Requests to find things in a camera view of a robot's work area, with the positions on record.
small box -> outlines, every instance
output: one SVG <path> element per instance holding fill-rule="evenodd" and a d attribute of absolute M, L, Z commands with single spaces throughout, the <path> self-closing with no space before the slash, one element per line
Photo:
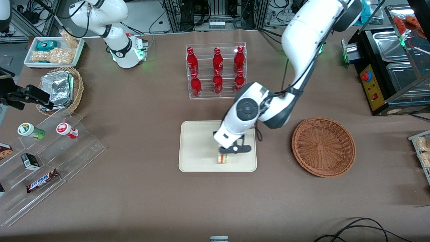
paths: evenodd
<path fill-rule="evenodd" d="M 40 168 L 40 165 L 34 155 L 24 153 L 21 155 L 21 160 L 24 163 L 25 169 L 27 170 L 35 171 Z"/>
<path fill-rule="evenodd" d="M 7 144 L 0 143 L 0 161 L 13 153 L 12 147 Z"/>
<path fill-rule="evenodd" d="M 3 196 L 3 194 L 5 194 L 5 193 L 6 193 L 6 191 L 4 190 L 2 185 L 0 184 L 0 197 Z"/>

red emergency stop button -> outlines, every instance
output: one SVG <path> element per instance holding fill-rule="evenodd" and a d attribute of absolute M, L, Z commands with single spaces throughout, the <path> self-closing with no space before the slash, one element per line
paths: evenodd
<path fill-rule="evenodd" d="M 372 79 L 372 73 L 370 71 L 366 71 L 361 75 L 361 80 L 365 82 L 370 82 Z"/>

red and white container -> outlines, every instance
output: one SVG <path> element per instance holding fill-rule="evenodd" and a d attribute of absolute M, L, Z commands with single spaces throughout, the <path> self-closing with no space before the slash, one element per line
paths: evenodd
<path fill-rule="evenodd" d="M 214 93 L 221 94 L 222 93 L 222 77 L 219 70 L 214 70 L 214 77 L 212 78 L 212 82 L 214 84 Z"/>
<path fill-rule="evenodd" d="M 236 55 L 234 56 L 234 67 L 233 71 L 237 74 L 237 70 L 243 69 L 243 64 L 245 63 L 245 55 L 243 54 L 243 45 L 237 47 Z"/>
<path fill-rule="evenodd" d="M 187 65 L 190 72 L 199 74 L 199 63 L 192 47 L 187 48 Z"/>
<path fill-rule="evenodd" d="M 193 92 L 194 97 L 202 96 L 202 83 L 200 79 L 197 77 L 197 73 L 191 73 L 191 90 Z"/>
<path fill-rule="evenodd" d="M 237 70 L 237 76 L 234 79 L 234 92 L 237 93 L 242 89 L 242 87 L 245 85 L 245 78 L 243 77 L 243 70 L 239 69 Z"/>
<path fill-rule="evenodd" d="M 61 123 L 57 126 L 57 133 L 65 135 L 71 139 L 76 139 L 79 135 L 79 130 L 75 129 L 68 123 Z"/>
<path fill-rule="evenodd" d="M 214 55 L 214 58 L 212 59 L 213 68 L 214 70 L 219 70 L 219 72 L 222 74 L 222 70 L 224 67 L 224 60 L 221 56 L 221 48 L 215 47 L 214 53 L 215 55 Z"/>

red button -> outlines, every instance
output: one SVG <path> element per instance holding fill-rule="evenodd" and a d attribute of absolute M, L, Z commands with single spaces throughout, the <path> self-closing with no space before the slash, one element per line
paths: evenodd
<path fill-rule="evenodd" d="M 367 72 L 365 72 L 361 75 L 361 80 L 367 81 L 368 79 L 369 79 L 369 74 Z"/>

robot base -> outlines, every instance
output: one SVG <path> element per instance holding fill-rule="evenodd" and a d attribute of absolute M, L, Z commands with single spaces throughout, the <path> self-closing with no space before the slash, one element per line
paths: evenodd
<path fill-rule="evenodd" d="M 148 42 L 137 37 L 129 37 L 132 41 L 132 48 L 126 53 L 125 57 L 119 58 L 112 51 L 114 61 L 122 68 L 132 68 L 140 62 L 146 61 L 148 53 Z"/>

